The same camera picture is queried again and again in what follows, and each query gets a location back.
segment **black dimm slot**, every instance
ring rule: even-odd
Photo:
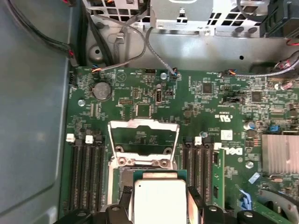
[[[82,166],[82,142],[76,141],[76,143],[80,144],[80,146],[75,145],[73,147],[70,210],[79,208],[79,194],[80,194],[81,166]]]
[[[90,164],[91,164],[91,146],[86,146],[83,150],[83,159],[82,159],[82,180],[81,180],[81,194],[80,194],[81,209],[88,208],[89,188],[90,188]]]
[[[98,184],[99,184],[99,148],[92,147],[92,163],[90,173],[89,210],[94,213],[98,210]]]
[[[195,185],[195,150],[191,147],[188,149],[187,173],[189,176],[188,186]]]
[[[213,164],[213,150],[206,148],[205,149],[205,202],[206,204],[211,204],[212,200],[212,164]]]
[[[204,197],[204,149],[196,148],[195,153],[195,187]]]
[[[105,178],[105,147],[100,146],[100,165],[99,165],[99,189],[98,189],[98,211],[101,210],[103,205],[105,204],[105,194],[104,194],[104,178]]]

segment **screw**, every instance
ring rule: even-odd
[[[112,208],[112,211],[118,211],[120,208],[119,207],[114,207]]]
[[[78,100],[78,105],[85,106],[85,100],[83,100],[83,99]]]
[[[252,161],[248,161],[248,162],[246,163],[246,165],[245,165],[245,167],[246,167],[247,169],[251,169],[251,168],[253,168],[253,166],[254,166],[254,163],[253,163]]]
[[[166,74],[165,72],[162,72],[161,75],[160,75],[160,78],[161,78],[162,80],[167,79],[167,74]]]
[[[204,31],[205,36],[209,36],[211,34],[211,31],[209,29],[206,29]]]
[[[209,207],[209,210],[211,210],[211,211],[217,211],[217,208],[214,207],[214,206],[211,206],[211,207]]]
[[[124,164],[126,163],[126,159],[125,159],[125,158],[119,158],[119,159],[118,159],[118,163],[119,163],[120,165],[124,165]]]
[[[244,215],[246,216],[246,217],[248,217],[248,218],[252,218],[253,217],[253,214],[252,213],[250,213],[250,212],[244,212]]]

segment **gray metal panel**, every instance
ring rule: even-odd
[[[62,1],[14,0],[46,35],[66,42]],[[66,58],[16,27],[0,3],[0,223],[53,223],[61,178]]]
[[[120,30],[111,22],[102,29],[111,51],[116,33]],[[135,24],[140,31],[147,27]],[[281,38],[238,38],[221,36],[204,36],[198,32],[170,32],[153,30],[149,38],[152,47],[172,67],[182,70],[221,71],[236,68],[247,72],[253,64],[262,62],[278,62],[289,57],[299,47],[289,47],[286,39]],[[120,45],[121,62],[125,58],[134,57],[142,51],[143,42],[140,36],[130,32],[126,35],[127,44]],[[91,33],[88,34],[86,49],[95,44]],[[164,68],[163,65],[147,49],[144,56],[128,65],[132,68]]]

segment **integrated circuit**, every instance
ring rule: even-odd
[[[262,92],[254,91],[251,93],[252,102],[260,103],[262,101]]]
[[[212,83],[203,83],[202,93],[211,94],[212,93]]]
[[[136,106],[136,117],[138,118],[150,118],[151,117],[151,105],[139,104]]]

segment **heatsink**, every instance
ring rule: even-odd
[[[262,136],[263,171],[268,174],[299,173],[299,136]]]

